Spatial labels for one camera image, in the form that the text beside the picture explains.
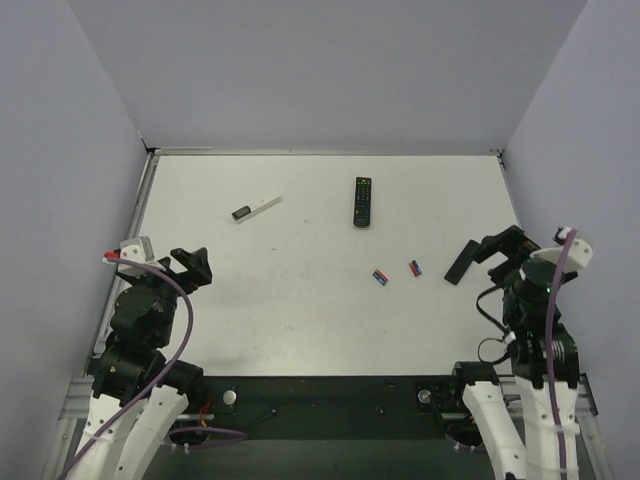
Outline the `plain black remote control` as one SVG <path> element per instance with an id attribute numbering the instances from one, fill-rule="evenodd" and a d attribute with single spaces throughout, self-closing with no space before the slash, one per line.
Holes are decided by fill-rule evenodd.
<path id="1" fill-rule="evenodd" d="M 479 247 L 476 240 L 469 240 L 445 273 L 444 280 L 451 285 L 458 285 L 474 262 L 474 255 Z"/>

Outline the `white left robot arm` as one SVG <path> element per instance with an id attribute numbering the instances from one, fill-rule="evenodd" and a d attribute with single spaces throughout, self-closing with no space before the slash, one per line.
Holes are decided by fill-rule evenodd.
<path id="1" fill-rule="evenodd" d="M 103 260 L 127 283 L 104 352 L 92 360 L 89 410 L 62 479 L 140 479 L 184 411 L 206 400 L 202 368 L 181 361 L 194 327 L 189 296 L 213 281 L 206 248 L 156 259 L 146 237 Z"/>

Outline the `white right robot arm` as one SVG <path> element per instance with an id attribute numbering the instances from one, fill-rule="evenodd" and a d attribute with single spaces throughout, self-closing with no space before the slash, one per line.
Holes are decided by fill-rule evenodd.
<path id="1" fill-rule="evenodd" d="M 576 229 L 561 227 L 554 246 L 542 248 L 513 225 L 474 242 L 465 256 L 481 264 L 495 254 L 504 261 L 489 270 L 492 290 L 502 294 L 504 359 L 521 401 L 524 429 L 513 424 L 495 362 L 459 362 L 457 396 L 468 411 L 497 479 L 576 479 L 579 476 L 575 418 L 580 366 L 575 340 L 561 322 L 560 289 L 577 278 L 593 256 Z"/>

